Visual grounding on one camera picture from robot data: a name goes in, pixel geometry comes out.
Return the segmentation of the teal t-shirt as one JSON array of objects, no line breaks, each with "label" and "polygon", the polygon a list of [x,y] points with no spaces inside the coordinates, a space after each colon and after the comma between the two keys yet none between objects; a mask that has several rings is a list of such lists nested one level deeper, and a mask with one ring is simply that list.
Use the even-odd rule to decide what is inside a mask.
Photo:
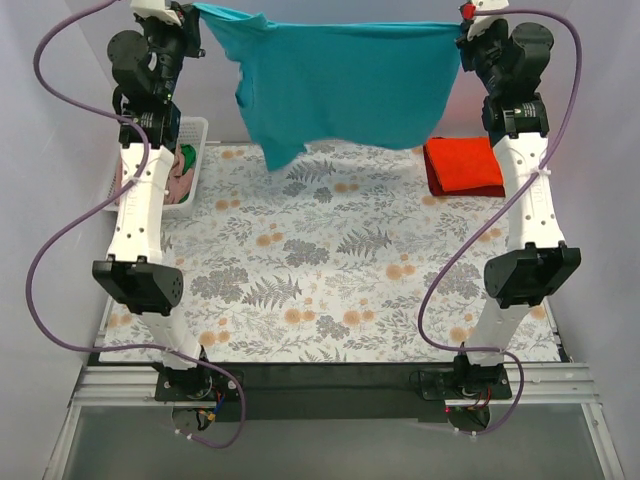
[{"label": "teal t-shirt", "polygon": [[393,150],[423,144],[459,70],[455,23],[303,25],[196,7],[239,67],[236,103],[270,171],[315,141]]}]

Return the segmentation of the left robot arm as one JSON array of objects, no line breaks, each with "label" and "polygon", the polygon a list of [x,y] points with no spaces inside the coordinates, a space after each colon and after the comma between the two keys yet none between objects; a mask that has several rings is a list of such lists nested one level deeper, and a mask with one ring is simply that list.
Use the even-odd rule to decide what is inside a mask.
[{"label": "left robot arm", "polygon": [[116,87],[112,105],[122,116],[119,131],[121,185],[118,215],[106,259],[92,275],[125,306],[162,348],[158,371],[189,399],[212,390],[202,366],[203,347],[178,316],[182,272],[162,260],[161,220],[165,187],[178,151],[181,112],[173,95],[187,58],[201,58],[199,12],[176,1],[134,1],[140,31],[114,35],[107,46]]}]

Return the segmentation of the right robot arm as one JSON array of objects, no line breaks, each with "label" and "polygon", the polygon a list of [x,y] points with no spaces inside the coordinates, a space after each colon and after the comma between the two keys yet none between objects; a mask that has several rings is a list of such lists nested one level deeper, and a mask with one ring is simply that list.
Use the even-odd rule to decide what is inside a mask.
[{"label": "right robot arm", "polygon": [[505,350],[522,320],[554,294],[581,263],[555,214],[545,160],[549,122],[538,91],[554,38],[532,22],[510,28],[466,5],[456,44],[462,66],[482,81],[482,121],[500,167],[508,209],[506,253],[487,261],[488,298],[474,332],[454,359],[452,383],[464,397],[510,395]]}]

